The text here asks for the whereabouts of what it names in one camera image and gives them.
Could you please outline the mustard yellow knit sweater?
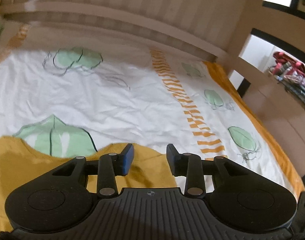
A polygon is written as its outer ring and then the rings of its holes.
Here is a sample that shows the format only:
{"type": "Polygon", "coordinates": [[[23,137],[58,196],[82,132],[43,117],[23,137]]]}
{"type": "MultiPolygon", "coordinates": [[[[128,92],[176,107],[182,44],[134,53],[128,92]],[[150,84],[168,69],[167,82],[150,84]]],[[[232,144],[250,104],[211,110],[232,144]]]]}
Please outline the mustard yellow knit sweater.
{"type": "MultiPolygon", "coordinates": [[[[12,227],[4,211],[7,196],[17,187],[67,162],[30,147],[22,139],[0,138],[0,232],[12,227]]],[[[176,187],[167,158],[151,148],[134,144],[134,159],[126,176],[116,177],[117,188],[176,187]]]]}

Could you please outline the pile of clothes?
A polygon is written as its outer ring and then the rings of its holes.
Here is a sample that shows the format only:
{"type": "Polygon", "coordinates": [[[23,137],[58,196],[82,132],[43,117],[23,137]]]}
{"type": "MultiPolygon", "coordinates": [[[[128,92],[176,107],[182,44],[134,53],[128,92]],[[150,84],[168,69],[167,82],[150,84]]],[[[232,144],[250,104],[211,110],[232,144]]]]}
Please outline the pile of clothes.
{"type": "Polygon", "coordinates": [[[294,95],[305,108],[305,66],[282,51],[273,53],[275,65],[268,68],[278,83],[294,95]]]}

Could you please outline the white leaf print bedsheet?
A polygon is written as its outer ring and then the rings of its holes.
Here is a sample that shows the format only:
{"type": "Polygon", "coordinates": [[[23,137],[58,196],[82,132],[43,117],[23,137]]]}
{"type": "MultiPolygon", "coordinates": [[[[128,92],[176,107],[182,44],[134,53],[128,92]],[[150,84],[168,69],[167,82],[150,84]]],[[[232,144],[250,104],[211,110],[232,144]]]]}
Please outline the white leaf print bedsheet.
{"type": "Polygon", "coordinates": [[[223,156],[295,196],[304,184],[217,64],[102,33],[0,19],[0,137],[58,158],[130,142],[223,156]]]}

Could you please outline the beige wooden cabinet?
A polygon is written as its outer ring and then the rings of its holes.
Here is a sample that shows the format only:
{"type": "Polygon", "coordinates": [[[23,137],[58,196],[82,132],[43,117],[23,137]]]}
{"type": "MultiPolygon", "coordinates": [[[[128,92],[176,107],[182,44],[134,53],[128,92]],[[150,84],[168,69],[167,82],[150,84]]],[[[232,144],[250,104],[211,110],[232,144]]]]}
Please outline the beige wooden cabinet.
{"type": "Polygon", "coordinates": [[[239,57],[252,29],[258,29],[305,52],[305,20],[248,2],[228,46],[227,70],[236,70],[251,86],[244,102],[283,148],[301,177],[305,175],[305,110],[265,74],[239,57]]]}

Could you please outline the beige wooden headboard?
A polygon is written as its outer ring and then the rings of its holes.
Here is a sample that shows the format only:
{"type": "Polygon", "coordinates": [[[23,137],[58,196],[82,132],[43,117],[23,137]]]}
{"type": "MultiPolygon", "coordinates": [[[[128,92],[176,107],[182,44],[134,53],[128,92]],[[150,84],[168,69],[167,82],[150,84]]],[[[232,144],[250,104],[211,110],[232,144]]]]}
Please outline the beige wooden headboard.
{"type": "Polygon", "coordinates": [[[111,29],[204,60],[227,55],[250,0],[0,0],[0,14],[27,23],[111,29]]]}

